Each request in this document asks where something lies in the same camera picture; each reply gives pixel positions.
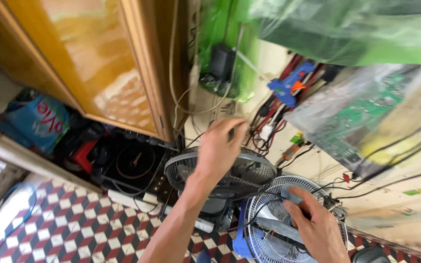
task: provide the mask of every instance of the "fan guard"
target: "fan guard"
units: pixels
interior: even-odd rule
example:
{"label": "fan guard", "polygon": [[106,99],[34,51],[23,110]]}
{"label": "fan guard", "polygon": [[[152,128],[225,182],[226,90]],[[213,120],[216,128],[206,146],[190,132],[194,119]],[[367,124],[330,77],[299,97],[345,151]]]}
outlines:
{"label": "fan guard", "polygon": [[[173,188],[183,190],[186,179],[194,173],[198,151],[193,147],[171,158],[165,164],[165,175]],[[235,163],[209,197],[250,198],[266,191],[276,177],[276,168],[260,154],[242,148]]]}
{"label": "fan guard", "polygon": [[[288,186],[297,186],[301,189],[313,192],[313,190],[319,189],[319,186],[300,176],[296,176],[289,173],[284,173],[282,176],[277,177],[267,189],[266,192],[271,192],[274,194],[280,194],[284,185]],[[324,190],[318,190],[314,196],[318,199],[320,203],[323,203],[324,196],[327,196],[327,193]],[[260,208],[261,205],[267,203],[270,200],[276,199],[277,196],[272,194],[260,194],[254,196],[250,202],[247,213],[245,214],[245,222],[248,222],[254,218],[255,213]],[[295,204],[301,202],[301,198],[292,196],[291,201]],[[262,208],[258,216],[263,216],[272,219],[279,219],[280,221],[287,215],[282,201],[274,201],[269,203],[266,208]],[[339,230],[341,231],[342,240],[348,248],[347,242],[347,228],[345,224],[339,223]],[[276,237],[268,235],[264,231],[255,228],[251,225],[245,227],[246,234],[248,236],[247,242],[249,250],[253,254],[254,259],[257,259],[261,263],[295,263],[295,262],[304,262],[304,263],[316,263],[317,261],[310,257],[307,254],[300,253],[296,247],[293,245],[284,242]]]}

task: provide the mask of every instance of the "white fan guard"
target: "white fan guard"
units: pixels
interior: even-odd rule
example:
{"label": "white fan guard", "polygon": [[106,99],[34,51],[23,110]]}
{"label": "white fan guard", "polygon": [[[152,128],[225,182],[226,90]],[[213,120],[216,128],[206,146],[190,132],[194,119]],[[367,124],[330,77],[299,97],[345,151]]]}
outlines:
{"label": "white fan guard", "polygon": [[[284,173],[282,176],[277,177],[272,182],[271,186],[267,190],[268,192],[272,192],[274,194],[280,194],[282,187],[288,184],[289,186],[297,186],[301,189],[305,189],[307,191],[312,192],[313,190],[319,189],[319,186],[301,176],[296,176],[289,173]],[[323,203],[324,198],[323,196],[327,196],[327,193],[324,190],[317,191],[314,196]],[[248,222],[252,218],[254,218],[255,213],[258,209],[269,200],[273,200],[277,198],[277,196],[272,194],[261,194],[258,196],[253,197],[250,201],[249,208],[247,209],[247,216],[245,222]],[[298,204],[301,200],[291,200],[294,203]],[[266,208],[263,208],[260,211],[261,213],[266,213],[266,217],[272,219],[279,219],[281,220],[287,212],[285,211],[284,205],[282,200],[274,201],[269,203]],[[255,259],[260,263],[296,263],[296,262],[304,262],[304,263],[316,263],[317,261],[310,257],[307,254],[300,253],[297,249],[290,245],[287,242],[284,242],[276,237],[266,234],[264,231],[254,228],[251,225],[247,226],[248,229],[248,245],[251,250],[251,253],[255,257]],[[348,247],[348,239],[347,239],[347,228],[345,224],[339,222],[339,230],[341,231],[342,240],[345,244],[347,249]]]}

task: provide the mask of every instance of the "wooden cabinet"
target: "wooden cabinet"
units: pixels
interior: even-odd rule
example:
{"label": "wooden cabinet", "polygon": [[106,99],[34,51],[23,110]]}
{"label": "wooden cabinet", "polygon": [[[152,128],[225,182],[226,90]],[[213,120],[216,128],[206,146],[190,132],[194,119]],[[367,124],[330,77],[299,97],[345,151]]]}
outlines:
{"label": "wooden cabinet", "polygon": [[[182,2],[179,16],[187,17]],[[0,0],[0,60],[10,58],[12,67],[0,66],[87,118],[172,141],[172,19],[173,1],[165,0]],[[179,19],[178,96],[187,89],[186,36],[186,19]]]}

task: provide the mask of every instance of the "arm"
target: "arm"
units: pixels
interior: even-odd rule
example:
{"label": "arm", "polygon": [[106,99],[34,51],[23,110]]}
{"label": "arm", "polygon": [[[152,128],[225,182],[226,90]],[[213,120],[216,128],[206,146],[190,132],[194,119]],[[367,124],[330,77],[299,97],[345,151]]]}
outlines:
{"label": "arm", "polygon": [[[228,133],[235,127],[229,141]],[[155,232],[139,263],[181,263],[204,202],[240,153],[248,124],[235,118],[215,121],[203,134],[195,172],[187,179],[183,194]]]}
{"label": "arm", "polygon": [[347,250],[342,241],[337,220],[308,191],[298,187],[289,187],[289,192],[303,201],[297,206],[285,200],[284,206],[298,227],[300,237],[311,256],[319,263],[350,263]]}

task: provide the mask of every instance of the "checkered floor tile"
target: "checkered floor tile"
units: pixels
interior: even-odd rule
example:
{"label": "checkered floor tile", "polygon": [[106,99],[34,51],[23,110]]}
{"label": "checkered floor tile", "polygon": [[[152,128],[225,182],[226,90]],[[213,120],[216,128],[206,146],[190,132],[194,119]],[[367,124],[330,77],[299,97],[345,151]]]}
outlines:
{"label": "checkered floor tile", "polygon": [[[162,218],[123,207],[107,196],[72,184],[43,182],[37,196],[29,220],[0,244],[1,263],[135,263],[162,222]],[[27,209],[17,214],[6,233],[22,221]],[[203,249],[209,251],[213,262],[254,262],[233,251],[235,237],[236,231],[194,232],[183,262],[195,263]],[[350,255],[363,247],[380,246],[352,234],[348,239]],[[400,251],[383,249],[393,263],[421,263]]]}

